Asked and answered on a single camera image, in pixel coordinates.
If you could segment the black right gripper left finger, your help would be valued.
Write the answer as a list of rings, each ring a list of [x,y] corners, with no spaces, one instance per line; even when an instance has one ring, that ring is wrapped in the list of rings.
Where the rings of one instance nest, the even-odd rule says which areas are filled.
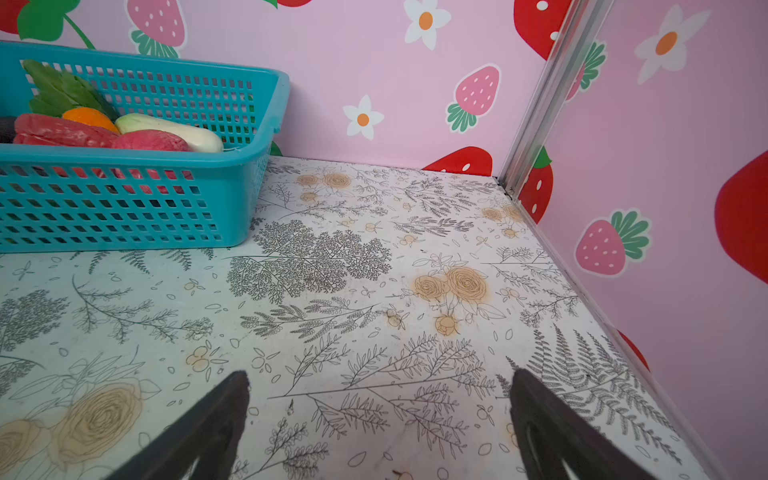
[[[111,479],[227,479],[250,402],[247,373],[228,375]]]

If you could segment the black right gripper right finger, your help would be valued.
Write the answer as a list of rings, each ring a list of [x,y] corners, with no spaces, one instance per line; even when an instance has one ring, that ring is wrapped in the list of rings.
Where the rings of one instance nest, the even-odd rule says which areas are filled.
[[[509,390],[511,420],[529,479],[651,479],[526,369]]]

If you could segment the teal plastic basket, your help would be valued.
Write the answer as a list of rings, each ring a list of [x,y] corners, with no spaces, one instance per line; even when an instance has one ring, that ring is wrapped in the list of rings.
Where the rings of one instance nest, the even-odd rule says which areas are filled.
[[[29,110],[36,60],[89,80],[121,112],[218,135],[220,153],[5,144],[1,249],[225,248],[249,234],[290,80],[278,70],[22,42],[1,45],[1,112]]]

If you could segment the magenta toy fruit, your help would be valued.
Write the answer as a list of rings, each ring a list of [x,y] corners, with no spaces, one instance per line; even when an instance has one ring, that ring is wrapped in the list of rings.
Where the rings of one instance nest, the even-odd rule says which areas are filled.
[[[113,149],[142,151],[190,151],[188,143],[178,135],[161,130],[139,130],[120,135]]]

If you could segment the red toy pepper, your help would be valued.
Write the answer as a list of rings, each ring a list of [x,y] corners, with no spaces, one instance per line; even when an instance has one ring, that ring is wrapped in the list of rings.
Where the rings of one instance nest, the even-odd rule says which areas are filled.
[[[39,114],[23,114],[14,122],[14,144],[111,148],[118,135],[101,127]]]

